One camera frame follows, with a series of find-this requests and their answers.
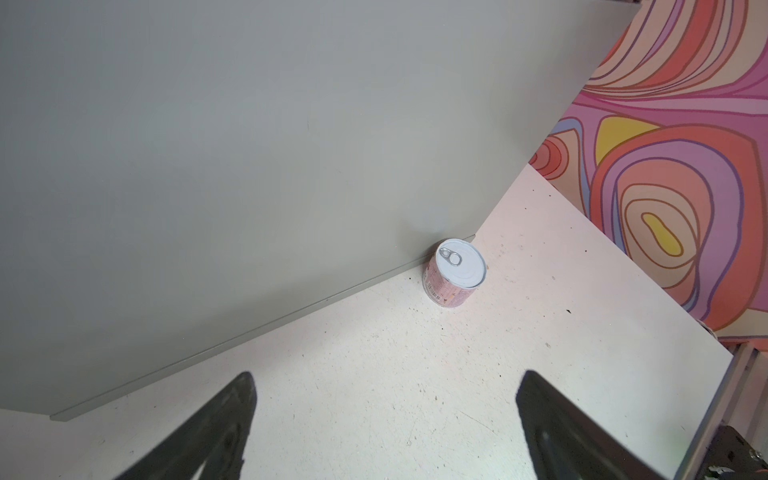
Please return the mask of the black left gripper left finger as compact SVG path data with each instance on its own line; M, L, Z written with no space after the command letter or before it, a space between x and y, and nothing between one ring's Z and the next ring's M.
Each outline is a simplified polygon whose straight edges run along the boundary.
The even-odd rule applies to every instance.
M242 372L120 479L238 479L257 406L257 390Z

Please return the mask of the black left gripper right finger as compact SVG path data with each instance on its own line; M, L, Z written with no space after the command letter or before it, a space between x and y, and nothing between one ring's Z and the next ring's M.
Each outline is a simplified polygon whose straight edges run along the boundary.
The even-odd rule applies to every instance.
M539 479L658 479L539 373L528 370L516 404Z

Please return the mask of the pink can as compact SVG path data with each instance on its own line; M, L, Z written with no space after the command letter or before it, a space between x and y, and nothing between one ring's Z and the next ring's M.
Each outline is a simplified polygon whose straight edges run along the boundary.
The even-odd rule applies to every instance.
M422 276L427 296L444 308L461 306L485 281L487 264L469 242L446 239L429 259Z

